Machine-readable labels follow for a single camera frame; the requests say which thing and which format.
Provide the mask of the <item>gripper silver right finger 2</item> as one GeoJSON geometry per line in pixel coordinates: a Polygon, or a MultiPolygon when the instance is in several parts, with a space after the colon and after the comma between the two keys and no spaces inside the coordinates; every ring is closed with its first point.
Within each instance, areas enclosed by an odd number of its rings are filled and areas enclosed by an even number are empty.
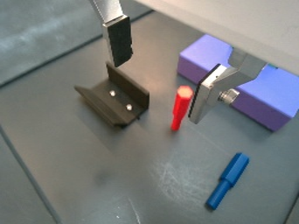
{"type": "Polygon", "coordinates": [[[253,81],[268,63],[237,47],[229,57],[230,67],[218,64],[198,84],[191,102],[190,120],[199,123],[218,102],[231,104],[239,92],[235,87],[253,81]]]}

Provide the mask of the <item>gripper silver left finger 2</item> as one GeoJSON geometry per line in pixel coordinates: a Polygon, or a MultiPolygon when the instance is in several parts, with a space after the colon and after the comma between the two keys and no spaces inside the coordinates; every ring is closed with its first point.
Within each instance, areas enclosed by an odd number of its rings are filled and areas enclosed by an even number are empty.
{"type": "Polygon", "coordinates": [[[111,61],[115,67],[130,61],[133,51],[131,20],[119,0],[90,0],[102,23],[111,61]]]}

